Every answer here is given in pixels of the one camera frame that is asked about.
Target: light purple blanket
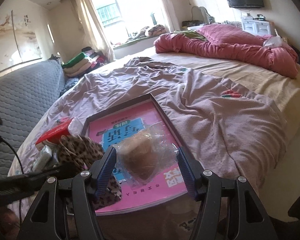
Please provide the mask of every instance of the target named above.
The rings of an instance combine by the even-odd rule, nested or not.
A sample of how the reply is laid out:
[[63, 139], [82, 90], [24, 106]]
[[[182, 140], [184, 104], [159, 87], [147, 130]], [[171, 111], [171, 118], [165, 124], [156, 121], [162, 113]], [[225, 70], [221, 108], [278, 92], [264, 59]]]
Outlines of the light purple blanket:
[[[20, 148], [24, 170], [29, 171], [38, 155], [35, 141], [57, 119], [78, 117], [84, 123], [90, 115], [146, 93], [156, 98], [195, 158], [220, 177], [245, 176], [258, 192], [269, 169], [285, 153], [285, 120], [270, 98], [229, 79], [136, 58], [110, 73], [85, 75], [59, 98]], [[10, 175], [18, 169], [13, 162]], [[23, 217], [29, 202], [23, 201]], [[17, 203], [13, 210], [18, 214]]]

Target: red tissue package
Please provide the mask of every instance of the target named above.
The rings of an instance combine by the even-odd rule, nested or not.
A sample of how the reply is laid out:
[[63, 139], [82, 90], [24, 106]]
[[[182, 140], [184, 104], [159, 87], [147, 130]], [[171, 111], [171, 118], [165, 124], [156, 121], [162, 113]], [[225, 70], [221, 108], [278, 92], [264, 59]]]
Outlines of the red tissue package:
[[62, 119], [59, 125], [42, 134], [35, 143], [35, 146], [39, 151], [45, 145], [53, 147], [59, 144], [62, 135], [79, 135], [82, 129], [83, 125], [78, 118]]

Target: green cloth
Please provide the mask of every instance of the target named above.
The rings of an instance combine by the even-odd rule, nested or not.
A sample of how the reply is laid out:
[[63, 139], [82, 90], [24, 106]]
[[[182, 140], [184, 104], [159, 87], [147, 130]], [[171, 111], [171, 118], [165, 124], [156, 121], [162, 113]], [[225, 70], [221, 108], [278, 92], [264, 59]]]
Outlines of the green cloth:
[[81, 52], [79, 55], [71, 59], [67, 64], [62, 65], [62, 68], [70, 68], [73, 67], [75, 64], [79, 63], [81, 60], [83, 60], [86, 57], [84, 52]]
[[174, 31], [174, 34], [183, 34], [187, 38], [191, 39], [198, 39], [201, 41], [207, 41], [207, 39], [202, 36], [200, 33], [196, 32], [195, 30], [190, 30], [190, 31]]

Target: open box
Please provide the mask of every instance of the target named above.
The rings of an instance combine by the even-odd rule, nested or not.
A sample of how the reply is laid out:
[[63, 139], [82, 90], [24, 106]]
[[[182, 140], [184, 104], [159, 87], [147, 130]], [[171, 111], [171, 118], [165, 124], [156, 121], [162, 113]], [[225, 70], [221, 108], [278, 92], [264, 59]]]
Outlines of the open box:
[[[88, 117], [82, 135], [89, 136], [106, 150], [149, 125], [163, 122], [168, 142], [177, 148], [184, 140], [151, 94], [145, 94]], [[187, 192], [178, 164], [158, 174], [143, 187], [131, 189], [120, 170], [114, 175], [121, 184], [122, 200], [96, 210], [96, 215], [122, 214], [164, 203]]]

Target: pink book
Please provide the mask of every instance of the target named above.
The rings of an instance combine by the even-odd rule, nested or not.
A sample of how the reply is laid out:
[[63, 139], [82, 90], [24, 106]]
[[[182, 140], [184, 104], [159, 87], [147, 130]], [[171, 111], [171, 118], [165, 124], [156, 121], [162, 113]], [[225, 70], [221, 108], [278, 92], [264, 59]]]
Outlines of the pink book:
[[[110, 145], [158, 122], [165, 124], [163, 127], [168, 141], [179, 147], [152, 101], [140, 103], [91, 121], [89, 137], [100, 143], [106, 150]], [[96, 215], [144, 209], [176, 198], [187, 191], [178, 164], [165, 169], [147, 185], [137, 189], [131, 189], [120, 170], [114, 169], [113, 173], [121, 184], [122, 200], [114, 205], [96, 210]]]

